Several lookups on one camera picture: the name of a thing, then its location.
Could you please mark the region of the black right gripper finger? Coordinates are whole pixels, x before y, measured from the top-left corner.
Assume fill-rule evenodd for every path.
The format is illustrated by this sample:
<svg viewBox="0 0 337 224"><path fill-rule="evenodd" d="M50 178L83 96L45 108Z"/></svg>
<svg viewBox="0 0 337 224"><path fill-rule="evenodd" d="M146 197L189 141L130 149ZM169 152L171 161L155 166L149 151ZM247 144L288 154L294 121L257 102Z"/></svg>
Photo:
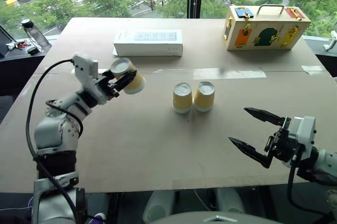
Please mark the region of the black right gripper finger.
<svg viewBox="0 0 337 224"><path fill-rule="evenodd" d="M238 140L234 137L229 136L229 140L242 152L244 153L246 156L252 158L253 160L257 161L258 163L260 163L264 168L269 168L272 162L272 156L270 155L263 155L259 152L256 151L256 149L241 141Z"/></svg>
<svg viewBox="0 0 337 224"><path fill-rule="evenodd" d="M283 126L285 121L285 117L277 116L263 109L257 109L252 107L244 107L243 109L254 118L263 122L271 123L276 126Z"/></svg>

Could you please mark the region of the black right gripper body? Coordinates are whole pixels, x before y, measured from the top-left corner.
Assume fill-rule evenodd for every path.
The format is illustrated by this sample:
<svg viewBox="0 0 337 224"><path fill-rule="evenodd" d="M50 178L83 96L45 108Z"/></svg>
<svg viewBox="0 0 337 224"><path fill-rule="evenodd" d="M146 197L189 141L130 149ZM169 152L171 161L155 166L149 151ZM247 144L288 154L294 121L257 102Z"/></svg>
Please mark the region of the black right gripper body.
<svg viewBox="0 0 337 224"><path fill-rule="evenodd" d="M264 148L264 151L267 153L265 167L271 165L273 158L288 163L298 151L300 144L295 138L289 136L288 127L290 122L291 119L285 117L278 131L268 138Z"/></svg>

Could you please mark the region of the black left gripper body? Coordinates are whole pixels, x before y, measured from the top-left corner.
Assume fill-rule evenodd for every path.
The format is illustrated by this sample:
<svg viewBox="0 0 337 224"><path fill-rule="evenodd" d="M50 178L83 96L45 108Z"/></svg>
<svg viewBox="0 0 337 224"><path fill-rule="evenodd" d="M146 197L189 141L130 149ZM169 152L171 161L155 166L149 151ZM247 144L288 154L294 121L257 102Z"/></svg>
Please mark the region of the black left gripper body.
<svg viewBox="0 0 337 224"><path fill-rule="evenodd" d="M96 86L99 90L106 95L107 100L111 100L112 98L117 98L120 94L119 91L114 89L114 83L117 79L108 79L104 76L104 72L100 73L96 78Z"/></svg>

